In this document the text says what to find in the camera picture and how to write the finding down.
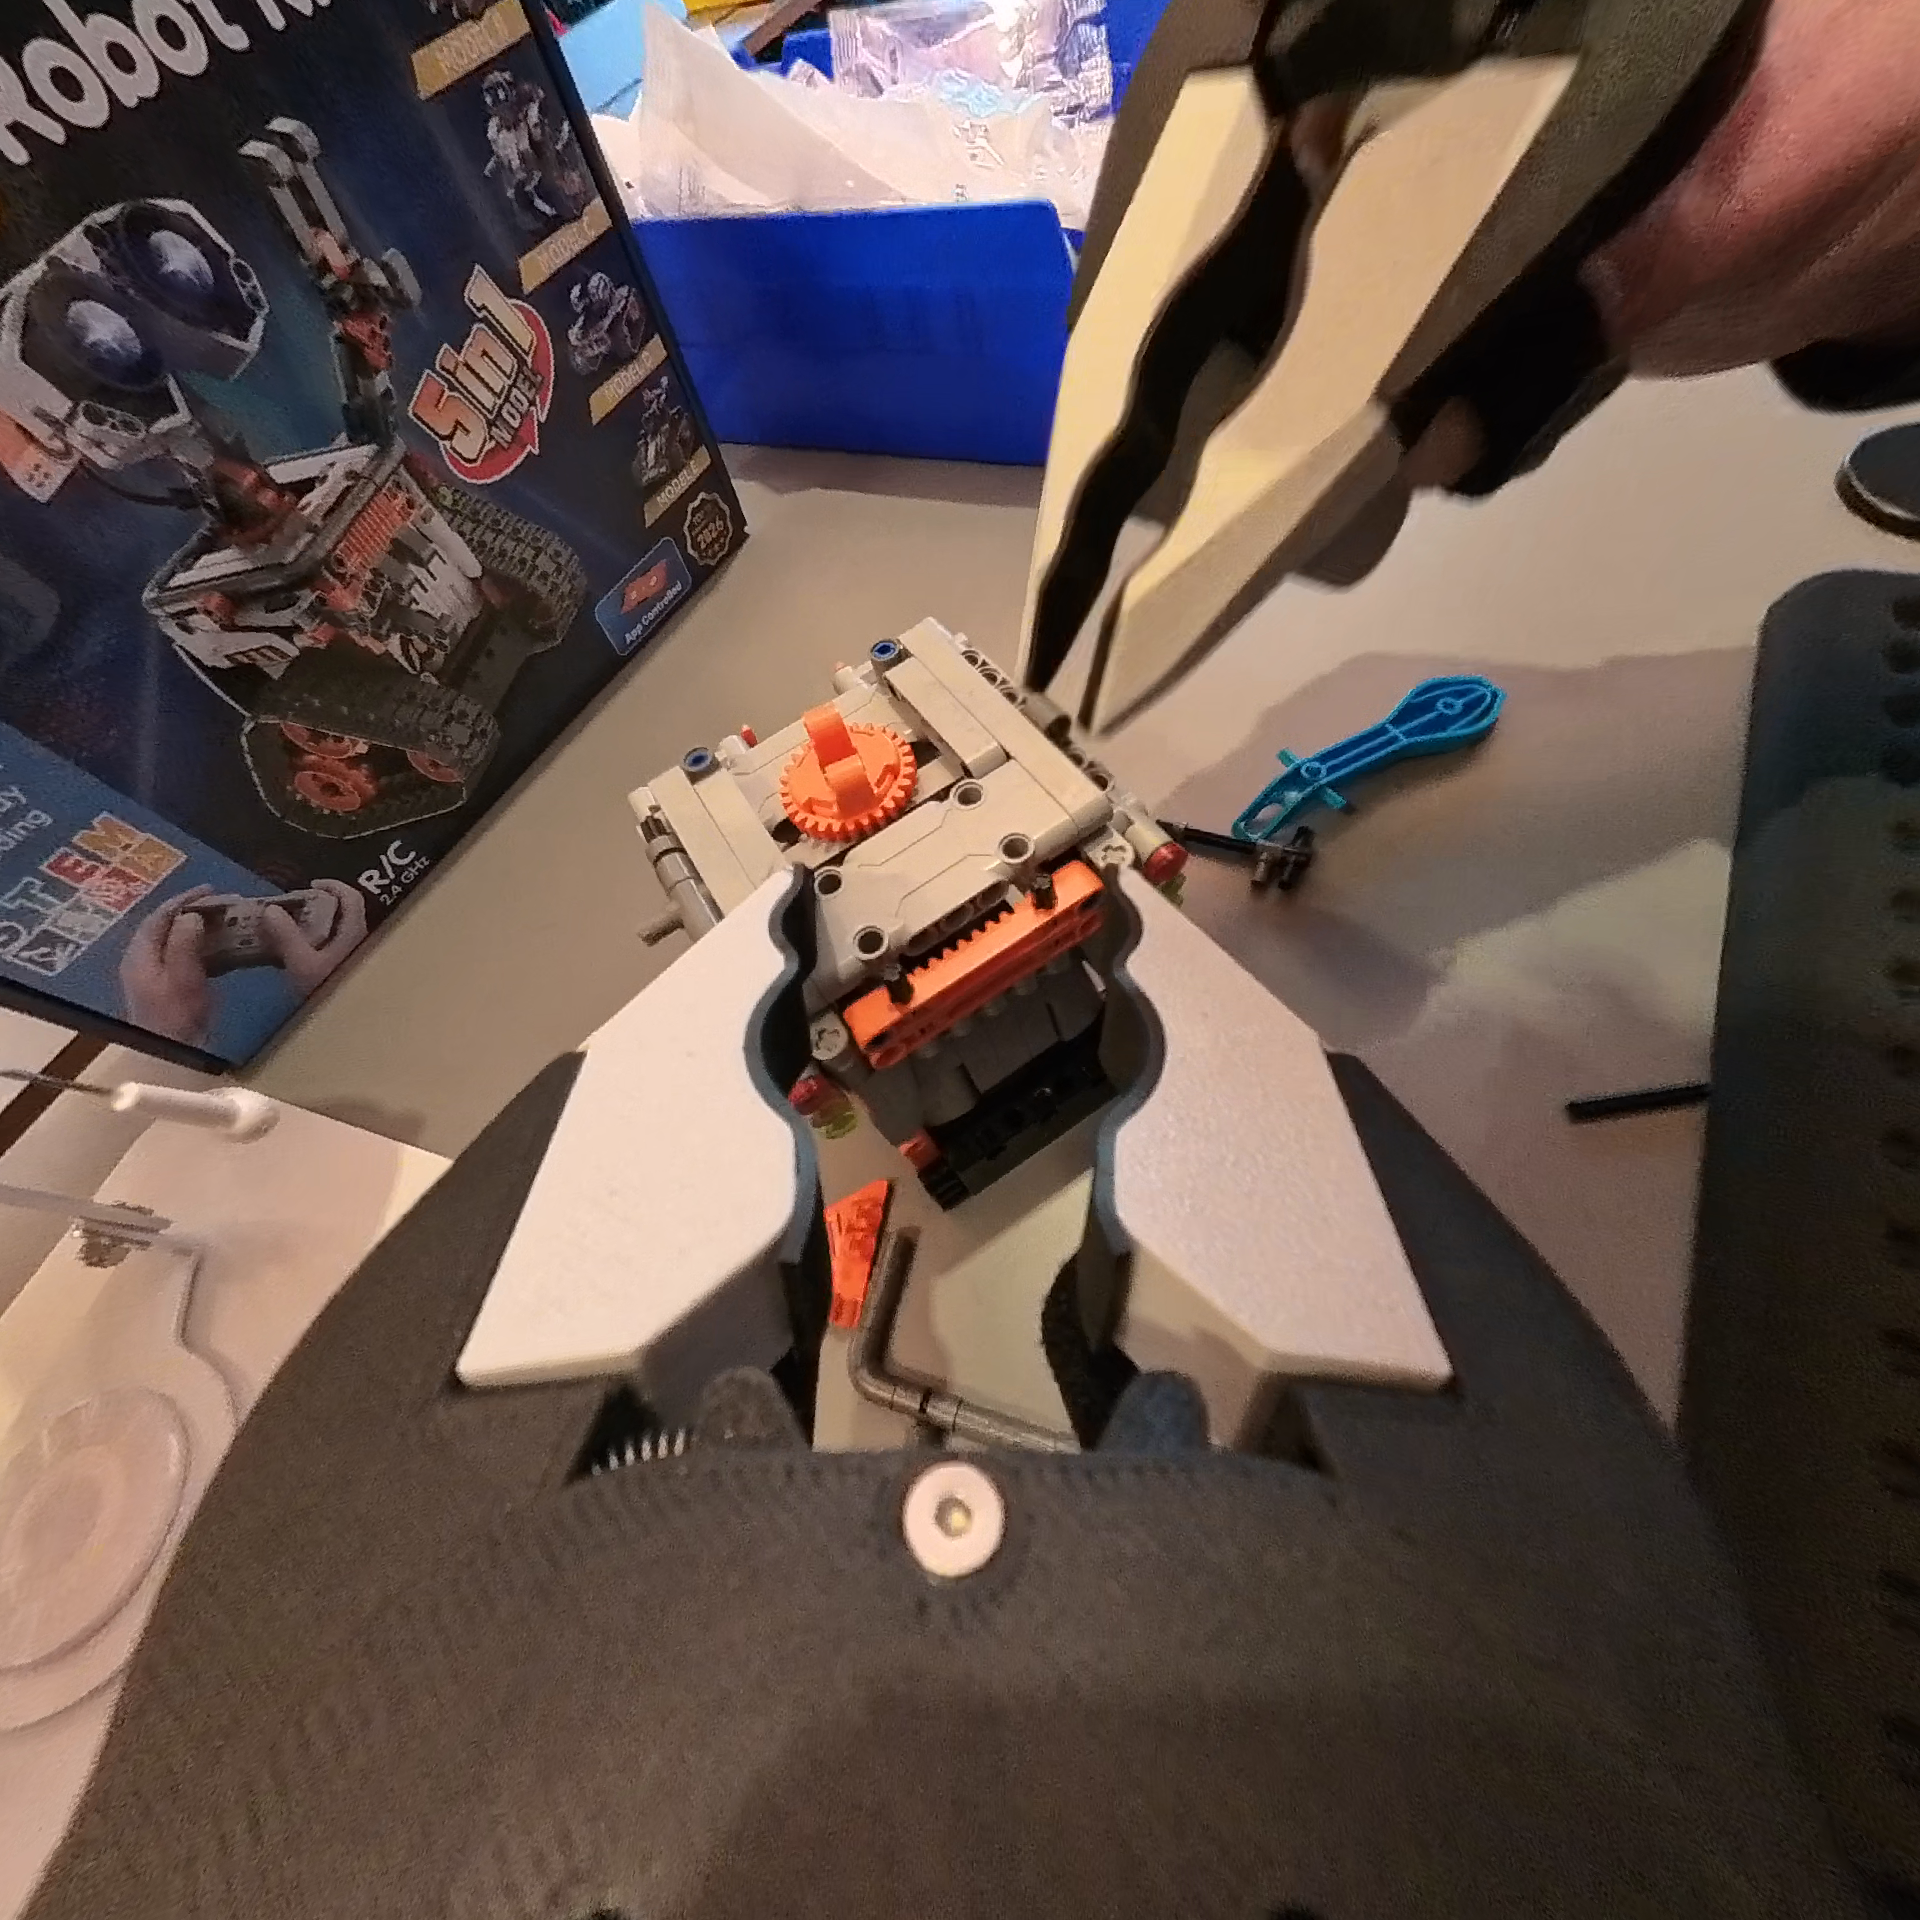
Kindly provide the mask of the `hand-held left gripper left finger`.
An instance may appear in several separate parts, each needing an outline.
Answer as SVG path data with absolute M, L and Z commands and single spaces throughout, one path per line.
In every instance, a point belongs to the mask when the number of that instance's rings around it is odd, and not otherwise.
M 582 1044 L 453 1358 L 470 1387 L 694 1397 L 817 1339 L 811 963 L 811 880 L 779 870 Z

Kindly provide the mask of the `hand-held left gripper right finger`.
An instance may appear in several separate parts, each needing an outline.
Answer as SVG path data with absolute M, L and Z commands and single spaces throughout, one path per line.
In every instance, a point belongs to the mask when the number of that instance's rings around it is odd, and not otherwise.
M 1093 1352 L 1181 1377 L 1218 1452 L 1297 1381 L 1452 1387 L 1334 1052 L 1152 880 L 1113 881 L 1103 1060 L 1076 1250 Z

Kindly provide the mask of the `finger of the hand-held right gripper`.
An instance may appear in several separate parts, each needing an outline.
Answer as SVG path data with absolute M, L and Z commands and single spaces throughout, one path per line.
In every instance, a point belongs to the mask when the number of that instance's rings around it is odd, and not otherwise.
M 1091 675 L 1091 725 L 1158 704 L 1272 573 L 1311 570 L 1395 475 L 1381 376 L 1471 227 L 1517 174 L 1573 61 L 1471 61 L 1433 81 L 1379 81 L 1346 124 L 1346 164 L 1311 227 L 1297 300 L 1209 434 L 1165 541 L 1120 584 Z
M 1272 221 L 1297 205 L 1274 156 L 1274 107 L 1249 61 L 1196 69 L 1142 148 L 1142 180 L 1064 325 L 1019 689 L 1051 689 L 1091 626 L 1120 528 L 1158 491 L 1190 392 L 1240 308 L 1229 281 L 1262 259 Z

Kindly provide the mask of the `grey bent toy tube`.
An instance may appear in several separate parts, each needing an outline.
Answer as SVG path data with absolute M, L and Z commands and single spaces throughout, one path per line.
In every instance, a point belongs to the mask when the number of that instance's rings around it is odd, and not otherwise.
M 1033 1432 L 1003 1409 L 972 1409 L 944 1381 L 925 1381 L 925 1377 L 894 1365 L 894 1326 L 902 1326 L 902 1300 L 908 1300 L 908 1268 L 918 1268 L 918 1229 L 886 1229 L 862 1316 L 852 1316 L 852 1339 L 848 1339 L 852 1397 L 918 1423 L 936 1447 L 967 1447 L 967 1452 L 1078 1452 L 1064 1432 Z

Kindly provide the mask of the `blue plastic toy wrench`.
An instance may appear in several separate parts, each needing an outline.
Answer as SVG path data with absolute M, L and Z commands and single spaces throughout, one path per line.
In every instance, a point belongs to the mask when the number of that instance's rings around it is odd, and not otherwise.
M 1413 755 L 1452 755 L 1486 742 L 1504 717 L 1504 689 L 1480 675 L 1413 677 L 1379 725 L 1316 749 L 1274 755 L 1274 777 L 1229 815 L 1229 847 L 1272 847 L 1311 805 L 1346 805 L 1357 777 L 1379 777 Z

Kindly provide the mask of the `grey orange toy block model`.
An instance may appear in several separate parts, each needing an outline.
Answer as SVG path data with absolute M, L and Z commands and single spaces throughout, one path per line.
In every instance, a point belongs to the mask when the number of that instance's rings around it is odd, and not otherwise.
M 811 1120 L 862 1113 L 936 1208 L 1113 1107 L 1113 881 L 1190 847 L 1076 717 L 925 617 L 779 730 L 725 730 L 628 795 L 670 925 L 811 880 Z

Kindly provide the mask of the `person's right hand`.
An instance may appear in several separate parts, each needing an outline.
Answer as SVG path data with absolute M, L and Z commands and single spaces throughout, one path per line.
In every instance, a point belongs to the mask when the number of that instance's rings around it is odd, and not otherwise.
M 1920 7 L 1777 0 L 1668 192 L 1584 259 L 1632 376 L 1777 370 L 1822 416 L 1920 384 Z

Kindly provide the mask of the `orange toy panel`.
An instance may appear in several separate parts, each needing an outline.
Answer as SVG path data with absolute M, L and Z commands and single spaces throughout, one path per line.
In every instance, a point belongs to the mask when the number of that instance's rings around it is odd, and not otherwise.
M 872 1279 L 878 1279 L 878 1250 L 886 1250 L 886 1214 L 894 1214 L 894 1178 L 872 1178 L 872 1184 L 824 1204 L 830 1333 L 862 1326 L 862 1300 L 872 1300 Z

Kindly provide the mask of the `blue storage bin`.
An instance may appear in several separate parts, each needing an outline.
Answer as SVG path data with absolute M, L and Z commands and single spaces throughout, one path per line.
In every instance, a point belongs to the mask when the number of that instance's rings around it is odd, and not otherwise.
M 1051 205 L 635 221 L 725 444 L 1044 465 L 1078 235 Z

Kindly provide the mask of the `dark grey pin connector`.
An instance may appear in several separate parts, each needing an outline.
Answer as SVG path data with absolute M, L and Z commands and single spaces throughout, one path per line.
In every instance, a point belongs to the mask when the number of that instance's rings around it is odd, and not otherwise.
M 1296 889 L 1311 870 L 1316 870 L 1316 820 L 1296 820 L 1274 837 L 1240 837 L 1240 831 L 1200 831 L 1200 820 L 1172 820 L 1165 831 L 1200 855 L 1200 864 L 1226 864 L 1249 880 L 1249 889 Z

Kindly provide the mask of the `white stand with flat base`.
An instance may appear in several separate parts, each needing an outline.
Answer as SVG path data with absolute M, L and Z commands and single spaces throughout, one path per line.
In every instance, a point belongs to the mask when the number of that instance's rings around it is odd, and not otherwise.
M 191 1087 L 163 1066 L 5 1014 L 5 1184 L 177 1214 L 203 1250 L 191 1347 L 225 1365 L 242 1423 L 428 1178 L 438 1157 L 389 1131 L 248 1087 Z M 5 1306 L 61 1229 L 66 1208 L 5 1204 Z M 95 1714 L 106 1696 L 5 1729 L 5 1743 Z

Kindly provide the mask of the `clear plastic bags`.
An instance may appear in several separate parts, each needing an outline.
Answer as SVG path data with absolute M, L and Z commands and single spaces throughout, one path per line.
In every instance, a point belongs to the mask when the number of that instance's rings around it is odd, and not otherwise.
M 591 129 L 635 221 L 1051 205 L 1091 227 L 1152 20 L 1093 0 L 824 7 L 753 61 L 685 7 L 635 7 L 635 81 Z

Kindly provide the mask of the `dark perforated pad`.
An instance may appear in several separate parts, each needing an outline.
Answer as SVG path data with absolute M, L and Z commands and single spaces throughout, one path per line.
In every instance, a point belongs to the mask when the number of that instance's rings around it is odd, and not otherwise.
M 1920 1897 L 1920 626 L 1782 592 L 1751 647 L 1678 1447 L 1869 1911 Z

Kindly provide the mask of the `clear plastic holder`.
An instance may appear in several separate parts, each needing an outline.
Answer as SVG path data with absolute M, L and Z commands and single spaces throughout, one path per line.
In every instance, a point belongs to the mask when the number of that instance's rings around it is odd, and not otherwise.
M 123 1677 L 242 1397 L 191 1347 L 203 1250 L 177 1214 L 35 1184 L 5 1204 L 66 1208 L 5 1306 L 0 1729 L 28 1729 Z

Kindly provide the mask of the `dark printed toy kit box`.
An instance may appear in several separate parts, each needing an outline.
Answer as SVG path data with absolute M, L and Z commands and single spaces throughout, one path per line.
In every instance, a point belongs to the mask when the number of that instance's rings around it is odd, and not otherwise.
M 5 1014 L 248 1066 L 752 524 L 552 7 L 0 7 Z

